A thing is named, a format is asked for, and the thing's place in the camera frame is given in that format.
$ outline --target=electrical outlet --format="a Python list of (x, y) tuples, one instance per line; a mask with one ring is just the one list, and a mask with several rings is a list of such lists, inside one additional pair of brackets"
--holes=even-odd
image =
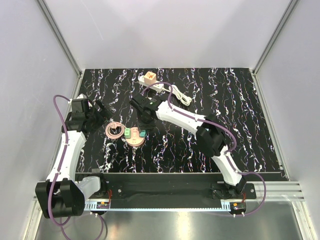
[[(160, 84), (153, 85), (150, 88), (153, 89), (153, 90), (156, 90), (159, 93), (162, 92), (163, 88), (164, 88), (164, 84), (161, 84), (160, 81), (155, 81), (155, 82), (156, 83), (160, 83)], [(141, 85), (143, 85), (145, 87), (149, 86), (149, 84), (145, 83), (145, 77), (144, 76), (139, 77), (139, 84), (141, 84)]]

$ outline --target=metal frame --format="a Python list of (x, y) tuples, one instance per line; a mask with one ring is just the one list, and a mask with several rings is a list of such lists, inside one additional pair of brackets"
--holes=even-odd
[[(261, 200), (263, 197), (263, 185), (261, 182), (252, 182), (256, 189), (257, 199)], [(317, 240), (317, 235), (314, 226), (311, 222), (309, 212), (306, 206), (306, 202), (301, 192), (300, 185), (297, 181), (280, 181), (280, 182), (266, 182), (267, 195), (266, 201), (268, 202), (291, 202), (293, 211), (295, 213), (298, 226), (301, 235), (304, 240)], [(255, 200), (247, 199), (247, 202), (254, 202)], [(221, 201), (223, 206), (228, 205), (228, 202), (232, 202), (232, 199), (226, 201)], [(163, 209), (139, 209), (141, 212), (149, 211), (162, 211)], [(166, 209), (172, 212), (183, 212), (187, 209)], [(218, 212), (226, 212), (225, 209), (216, 209)], [(109, 211), (128, 211), (128, 209), (110, 209)], [(207, 209), (194, 209), (193, 212), (208, 212)], [(25, 233), (23, 235), (23, 240), (34, 240), (37, 235), (37, 230), (39, 227), (40, 219), (42, 217), (42, 211), (38, 200), (35, 198), (32, 202), (32, 210), (29, 218), (29, 222)]]
[(264, 94), (262, 92), (262, 89), (261, 89), (260, 82), (259, 82), (259, 80), (257, 78), (257, 75), (254, 74), (252, 70), (250, 70), (250, 72), (251, 72), (251, 76), (252, 76), (252, 79), (253, 79), (253, 82), (254, 82), (254, 85), (255, 85), (256, 92), (258, 94), (258, 99), (259, 99), (259, 102), (261, 104), (262, 112), (263, 112), (264, 117), (265, 117), (266, 125), (268, 127), (268, 130), (269, 130), (269, 133), (270, 133), (270, 137), (271, 137), (271, 140), (272, 140), (272, 143), (273, 143), (273, 146), (274, 146), (274, 151), (275, 151), (276, 157), (278, 159), (280, 168), (282, 168), (284, 170), (285, 176), (289, 180), (290, 179), (290, 175), (289, 175), (289, 171), (288, 171), (286, 162), (284, 161), (285, 157), (284, 157), (284, 154), (283, 154), (283, 152), (281, 150), (281, 147), (280, 147), (280, 144), (279, 144), (279, 140), (278, 140), (278, 137), (277, 137), (277, 134), (276, 134), (276, 131), (275, 131), (275, 127), (274, 127), (274, 124), (273, 124), (273, 122), (271, 120), (270, 112), (269, 112), (268, 107), (267, 107), (266, 99), (265, 99), (265, 96), (264, 96)]
[[(74, 88), (73, 88), (73, 91), (71, 94), (72, 99), (74, 99), (78, 96), (81, 82), (84, 78), (84, 74), (85, 74), (85, 71), (83, 71), (81, 73), (81, 75), (77, 78), (77, 81), (74, 85)], [(68, 104), (64, 118), (67, 117), (68, 113), (70, 112), (70, 109), (71, 109), (71, 105)], [(60, 134), (59, 134), (57, 144), (55, 146), (54, 154), (53, 154), (52, 160), (49, 165), (48, 173), (53, 168), (53, 165), (55, 163), (55, 159), (58, 155), (58, 152), (60, 149), (61, 136), (62, 136), (62, 132), (60, 132)], [(41, 210), (40, 204), (38, 202), (38, 199), (35, 196), (32, 200), (31, 205), (30, 205), (29, 214), (28, 214), (28, 221), (26, 223), (25, 231), (24, 231), (24, 234), (22, 237), (23, 240), (34, 240), (35, 239), (41, 216), (42, 216), (42, 210)]]
[(281, 33), (281, 31), (283, 30), (284, 26), (286, 25), (289, 17), (291, 16), (292, 12), (294, 11), (294, 9), (296, 8), (298, 2), (300, 0), (291, 0), (287, 6), (287, 8), (285, 9), (278, 25), (276, 26), (269, 42), (267, 43), (265, 49), (263, 50), (263, 53), (261, 55), (261, 57), (259, 58), (257, 64), (255, 65), (253, 72), (254, 74), (257, 74), (262, 66), (262, 64), (264, 63), (266, 57), (268, 56), (271, 48), (273, 47), (273, 45), (275, 44), (279, 34)]
[[(63, 52), (65, 53), (67, 59), (69, 60), (72, 68), (74, 69), (75, 73), (78, 76), (77, 83), (74, 87), (73, 93), (72, 93), (72, 98), (75, 98), (78, 95), (80, 85), (83, 79), (83, 74), (84, 71), (82, 72), (81, 69), (79, 68), (75, 58), (73, 57), (66, 41), (64, 40), (47, 4), (45, 3), (45, 0), (36, 0), (36, 2), (39, 5), (40, 10), (44, 14), (50, 28), (52, 29), (53, 34), (55, 35), (56, 39), (58, 40)], [(272, 120), (270, 118), (270, 113), (267, 108), (267, 104), (263, 95), (263, 92), (261, 90), (261, 86), (259, 84), (259, 81), (257, 79), (257, 73), (259, 72), (263, 62), (265, 61), (266, 57), (268, 56), (270, 50), (272, 49), (275, 41), (277, 40), (278, 36), (280, 35), (280, 32), (283, 30), (286, 22), (288, 21), (290, 15), (294, 11), (295, 7), (297, 6), (299, 0), (291, 0), (290, 3), (288, 4), (284, 14), (282, 15), (276, 29), (274, 30), (268, 44), (266, 45), (261, 57), (259, 58), (256, 66), (254, 69), (251, 71), (251, 75), (253, 78), (253, 81), (256, 86), (256, 91), (260, 100), (260, 104), (264, 113), (264, 116), (266, 118), (266, 123), (268, 126), (268, 129), (270, 131), (270, 136), (272, 139), (272, 142), (274, 144), (274, 149), (277, 155), (277, 158), (279, 160), (280, 167), (284, 169), (284, 172), (286, 174), (286, 177), (289, 178), (289, 173), (287, 166), (284, 162), (284, 156), (281, 151), (280, 145), (278, 138), (276, 136), (276, 132), (272, 123)], [(59, 140), (55, 149), (55, 155), (52, 158), (51, 161), (51, 166), (54, 163), (54, 159), (56, 158), (56, 155), (58, 154), (58, 150), (60, 147), (60, 139), (61, 136), (59, 136)], [(261, 199), (264, 194), (264, 189), (263, 185), (261, 182), (252, 182), (254, 183), (254, 187), (256, 190), (256, 195), (257, 199)], [(312, 225), (312, 222), (309, 217), (309, 213), (307, 210), (307, 206), (300, 188), (300, 185), (298, 182), (295, 181), (273, 181), (273, 182), (266, 182), (266, 201), (270, 202), (291, 202), (293, 206), (293, 210), (301, 231), (301, 234), (303, 236), (303, 239), (305, 240), (316, 240), (318, 239), (314, 230), (314, 227)], [(40, 219), (42, 217), (42, 211), (39, 205), (39, 202), (37, 198), (34, 198), (32, 201), (32, 205), (30, 208), (30, 215), (29, 215), (29, 220), (26, 226), (25, 233), (23, 235), (24, 240), (34, 240), (37, 234), (38, 226), (40, 223)]]
[(75, 60), (74, 56), (72, 55), (64, 37), (62, 36), (58, 25), (52, 15), (52, 13), (50, 12), (48, 5), (46, 4), (46, 2), (44, 0), (35, 0), (38, 3), (38, 6), (41, 10), (41, 12), (43, 13), (46, 21), (48, 22), (52, 33), (54, 34), (54, 36), (56, 37), (58, 43), (61, 46), (61, 49), (63, 50), (66, 58), (69, 60), (74, 72), (76, 73), (77, 77), (80, 77), (82, 70), (79, 68), (77, 61)]
[(317, 240), (317, 234), (310, 219), (310, 215), (307, 209), (305, 201), (292, 202), (293, 210), (295, 213), (296, 220), (298, 222), (301, 235), (305, 240)]

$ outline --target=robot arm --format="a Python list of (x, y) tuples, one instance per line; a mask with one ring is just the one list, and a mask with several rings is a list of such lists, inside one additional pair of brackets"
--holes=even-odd
[(246, 181), (240, 174), (233, 170), (228, 162), (227, 156), (233, 166), (236, 166), (230, 153), (226, 153), (228, 151), (228, 146), (225, 143), (225, 134), (220, 128), (199, 121), (207, 120), (214, 122), (216, 116), (198, 115), (174, 106), (175, 110), (194, 117), (195, 120), (193, 120), (190, 117), (171, 109), (168, 102), (161, 99), (159, 96), (154, 96), (152, 99), (149, 99), (139, 94), (132, 98), (130, 104), (136, 108), (138, 119), (142, 121), (144, 126), (147, 124), (151, 125), (154, 120), (161, 120), (173, 123), (194, 134), (200, 152), (214, 160), (220, 169), (224, 182), (228, 185), (228, 188), (235, 191), (234, 194), (240, 194), (242, 192)]
[[(52, 214), (55, 218), (80, 216), (85, 208), (85, 201), (94, 193), (106, 191), (102, 176), (85, 177), (76, 183), (76, 167), (84, 147), (86, 138), (94, 133), (112, 116), (100, 101), (91, 102), (86, 96), (80, 95), (71, 100), (71, 109), (65, 125), (68, 133), (68, 147), (64, 155), (59, 175), (54, 185), (54, 194), (51, 200)], [(62, 157), (66, 134), (62, 128), (61, 145), (55, 159), (54, 166), (45, 182), (38, 182), (35, 193), (45, 218), (49, 218), (48, 200), (49, 190), (57, 173)]]

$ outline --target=metal floor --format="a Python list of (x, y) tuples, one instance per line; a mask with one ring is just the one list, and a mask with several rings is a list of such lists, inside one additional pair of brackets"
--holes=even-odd
[[(257, 205), (248, 203), (250, 208)], [(107, 212), (102, 239), (107, 240), (302, 240), (290, 202), (266, 202), (245, 218), (206, 212)], [(74, 217), (65, 227), (72, 240), (93, 240), (101, 222), (90, 215)], [(64, 240), (60, 228), (42, 218), (37, 240)]]

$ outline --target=white wall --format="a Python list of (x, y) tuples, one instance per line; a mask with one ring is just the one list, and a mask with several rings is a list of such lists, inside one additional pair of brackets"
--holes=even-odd
[(76, 74), (35, 0), (0, 2), (0, 238), (17, 240), (59, 137), (53, 95), (70, 97)]
[(290, 177), (320, 236), (320, 1), (300, 1), (258, 73)]
[(290, 0), (46, 0), (82, 69), (251, 67)]

